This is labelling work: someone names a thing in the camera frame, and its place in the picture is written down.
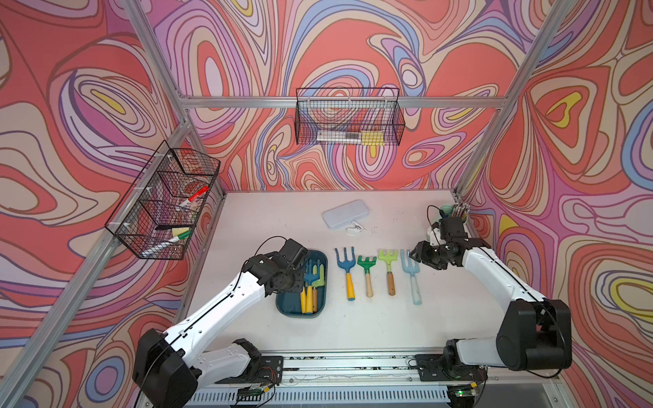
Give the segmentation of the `light blue rake pale handle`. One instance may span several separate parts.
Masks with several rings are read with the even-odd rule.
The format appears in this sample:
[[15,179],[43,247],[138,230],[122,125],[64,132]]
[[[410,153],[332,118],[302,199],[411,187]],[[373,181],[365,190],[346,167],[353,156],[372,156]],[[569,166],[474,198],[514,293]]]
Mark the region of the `light blue rake pale handle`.
[[401,266],[402,270],[410,277],[413,304],[421,305],[422,297],[417,279],[417,274],[420,272],[419,263],[409,257],[408,251],[401,249]]

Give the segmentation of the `lime rake wooden handle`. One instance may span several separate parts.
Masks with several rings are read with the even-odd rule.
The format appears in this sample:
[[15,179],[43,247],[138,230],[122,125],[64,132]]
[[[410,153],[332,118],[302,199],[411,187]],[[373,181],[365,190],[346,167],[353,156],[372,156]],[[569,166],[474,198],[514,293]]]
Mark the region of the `lime rake wooden handle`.
[[392,264],[398,260],[399,251],[398,250],[379,250],[379,260],[385,263],[386,266],[386,280],[388,287],[388,294],[391,297],[396,295],[396,284],[393,273]]

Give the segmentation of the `blue rake yellow handle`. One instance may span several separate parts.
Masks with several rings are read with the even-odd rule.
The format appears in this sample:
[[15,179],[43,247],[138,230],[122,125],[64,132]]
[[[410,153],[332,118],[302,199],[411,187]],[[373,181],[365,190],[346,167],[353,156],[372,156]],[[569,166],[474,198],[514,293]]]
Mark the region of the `blue rake yellow handle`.
[[353,246],[350,250],[344,248],[342,253],[336,248],[335,253],[338,267],[345,272],[347,299],[355,301],[355,289],[351,275],[351,270],[356,266],[355,248]]

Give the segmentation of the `green rake wooden handle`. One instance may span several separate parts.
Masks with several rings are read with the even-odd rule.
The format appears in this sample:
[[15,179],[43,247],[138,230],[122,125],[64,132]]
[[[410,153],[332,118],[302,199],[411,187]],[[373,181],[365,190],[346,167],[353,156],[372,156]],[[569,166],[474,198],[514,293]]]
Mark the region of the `green rake wooden handle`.
[[364,270],[365,282],[366,282],[366,295],[368,298],[372,298],[374,296],[371,270],[376,263],[377,263],[376,257],[370,258],[370,257],[359,256],[357,258],[357,264],[360,265],[360,267],[362,267]]

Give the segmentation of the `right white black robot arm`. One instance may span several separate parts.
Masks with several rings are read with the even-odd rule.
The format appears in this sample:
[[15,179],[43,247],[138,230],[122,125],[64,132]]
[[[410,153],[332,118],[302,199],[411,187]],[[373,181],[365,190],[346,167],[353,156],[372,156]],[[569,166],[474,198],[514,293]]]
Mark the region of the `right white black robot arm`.
[[486,241],[468,235],[460,217],[433,223],[429,238],[420,241],[407,256],[434,270],[446,270],[450,265],[467,270],[504,312],[495,337],[447,342],[442,365],[449,371],[498,367],[514,372],[561,372],[571,366],[568,305],[549,299],[521,280]]

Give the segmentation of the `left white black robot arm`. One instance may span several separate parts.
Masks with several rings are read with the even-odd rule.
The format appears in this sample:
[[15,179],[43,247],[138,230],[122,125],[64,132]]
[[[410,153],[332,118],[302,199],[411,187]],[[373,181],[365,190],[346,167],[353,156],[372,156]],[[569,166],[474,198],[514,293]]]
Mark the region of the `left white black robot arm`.
[[132,379],[155,407],[183,407],[199,389],[223,380],[255,383],[262,355],[241,338],[209,351],[216,338],[247,309],[275,293],[299,293],[309,251],[293,239],[246,260],[227,287],[194,314],[138,342]]

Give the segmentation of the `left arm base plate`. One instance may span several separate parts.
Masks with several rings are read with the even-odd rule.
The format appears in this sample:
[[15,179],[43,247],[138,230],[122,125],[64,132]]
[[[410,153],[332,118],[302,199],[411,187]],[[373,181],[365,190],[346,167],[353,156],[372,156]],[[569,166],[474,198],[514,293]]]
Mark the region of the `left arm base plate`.
[[249,358],[243,373],[238,377],[228,377],[223,384],[252,384],[256,382],[269,382],[279,385],[282,380],[284,357],[281,355],[262,355],[261,352],[248,340],[241,338],[233,342],[245,350]]

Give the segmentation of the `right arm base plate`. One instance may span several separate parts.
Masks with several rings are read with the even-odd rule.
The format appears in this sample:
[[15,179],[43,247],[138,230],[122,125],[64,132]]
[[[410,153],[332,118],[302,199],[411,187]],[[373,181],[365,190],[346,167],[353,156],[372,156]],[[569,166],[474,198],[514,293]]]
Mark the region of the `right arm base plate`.
[[448,340],[440,354],[415,355],[415,367],[421,382],[485,382],[486,367],[466,365],[460,360],[457,339]]

